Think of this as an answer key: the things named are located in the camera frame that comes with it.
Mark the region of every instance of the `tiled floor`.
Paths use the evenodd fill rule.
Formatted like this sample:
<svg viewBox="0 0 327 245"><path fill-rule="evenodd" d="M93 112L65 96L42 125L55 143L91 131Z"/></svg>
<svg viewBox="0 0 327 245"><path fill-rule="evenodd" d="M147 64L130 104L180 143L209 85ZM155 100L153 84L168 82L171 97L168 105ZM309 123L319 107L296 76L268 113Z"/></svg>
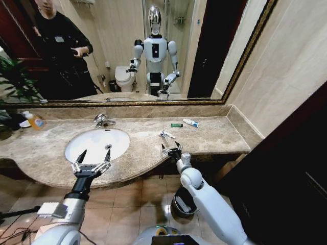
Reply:
<svg viewBox="0 0 327 245"><path fill-rule="evenodd" d="M182 233L201 236L212 244L225 244L212 232L198 212L189 218L179 218L171 213L170 203L175 191L180 187L178 176L165 176L140 180L117 189L95 189L91 191L90 201L86 206L85 220L81 231L96 244L132 244L140 232L155 225L169 225ZM43 202L60 201L67 190L31 184L18 199L12 210L32 208ZM35 214L22 215L8 230L16 217L9 218L0 227L2 237L9 236L18 227L37 230L48 224L49 219L36 218ZM9 244L29 244L12 240ZM82 238L81 244L90 244Z"/></svg>

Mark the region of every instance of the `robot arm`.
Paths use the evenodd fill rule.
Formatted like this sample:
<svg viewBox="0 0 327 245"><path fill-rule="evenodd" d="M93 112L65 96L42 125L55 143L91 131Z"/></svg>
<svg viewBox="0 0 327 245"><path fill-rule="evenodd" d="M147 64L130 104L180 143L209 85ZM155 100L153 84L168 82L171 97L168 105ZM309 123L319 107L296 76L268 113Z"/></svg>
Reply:
<svg viewBox="0 0 327 245"><path fill-rule="evenodd" d="M92 181L106 172L110 164L110 148L102 163L83 165L81 163L86 150L72 163L72 169L77 180L71 192L64 197L63 203L44 203L38 211L41 217L54 217L55 226L45 231L33 245L79 245L81 235L79 230L84 221L85 205Z"/></svg>
<svg viewBox="0 0 327 245"><path fill-rule="evenodd" d="M143 53L144 49L144 44L142 43L141 40L135 40L134 43L134 51L135 51L135 56L133 59L131 59L131 63L129 65L129 69L126 70L126 72L137 72L138 67L141 64L141 56Z"/></svg>
<svg viewBox="0 0 327 245"><path fill-rule="evenodd" d="M191 155L181 153L178 148L165 149L162 152L176 160L177 169L181 174L182 185L190 192L194 203L215 235L230 245L254 244L245 234L241 221L234 210L225 202L221 195L203 179L199 170L192 168Z"/></svg>
<svg viewBox="0 0 327 245"><path fill-rule="evenodd" d="M177 48L176 48L176 43L174 41L170 41L168 43L168 53L170 55L174 71L173 73L170 73L168 76L166 76L165 80L163 81L162 90L160 90L158 94L164 93L169 95L168 93L169 86L180 76L180 72L177 69L177 65L178 65Z"/></svg>

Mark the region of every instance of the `black trash can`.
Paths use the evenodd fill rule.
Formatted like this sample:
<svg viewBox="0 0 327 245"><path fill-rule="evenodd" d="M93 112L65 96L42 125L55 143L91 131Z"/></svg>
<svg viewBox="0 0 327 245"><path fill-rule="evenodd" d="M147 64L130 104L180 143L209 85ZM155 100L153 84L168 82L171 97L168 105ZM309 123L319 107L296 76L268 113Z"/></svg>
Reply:
<svg viewBox="0 0 327 245"><path fill-rule="evenodd" d="M121 92L120 86L116 83L116 80L109 81L109 88L111 92Z"/></svg>
<svg viewBox="0 0 327 245"><path fill-rule="evenodd" d="M182 203L185 204L184 208L179 204L177 200L178 198L180 198L182 200ZM189 191L186 190L186 188L183 186L179 187L176 191L170 207L178 217L182 218L187 218L193 215L198 210L193 201L193 197L191 196Z"/></svg>

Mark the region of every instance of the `toilet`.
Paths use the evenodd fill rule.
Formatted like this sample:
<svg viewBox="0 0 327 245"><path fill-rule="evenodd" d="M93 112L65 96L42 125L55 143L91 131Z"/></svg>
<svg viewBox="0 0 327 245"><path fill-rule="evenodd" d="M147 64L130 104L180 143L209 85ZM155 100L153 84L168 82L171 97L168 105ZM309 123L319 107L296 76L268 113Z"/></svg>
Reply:
<svg viewBox="0 0 327 245"><path fill-rule="evenodd" d="M117 66L114 77L116 83L122 89L122 92L132 92L133 82L135 79L134 72L126 72L129 66Z"/></svg>

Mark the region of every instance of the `orange soap bottle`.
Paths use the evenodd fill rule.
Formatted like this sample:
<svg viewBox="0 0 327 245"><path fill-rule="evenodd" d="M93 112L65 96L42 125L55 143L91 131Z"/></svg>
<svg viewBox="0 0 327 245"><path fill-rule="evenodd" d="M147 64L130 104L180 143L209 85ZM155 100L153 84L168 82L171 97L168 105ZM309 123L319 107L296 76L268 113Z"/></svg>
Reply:
<svg viewBox="0 0 327 245"><path fill-rule="evenodd" d="M33 115L29 111L24 111L23 114L26 117L26 119L29 121L33 129L40 130L45 126L44 120L42 120L36 115Z"/></svg>

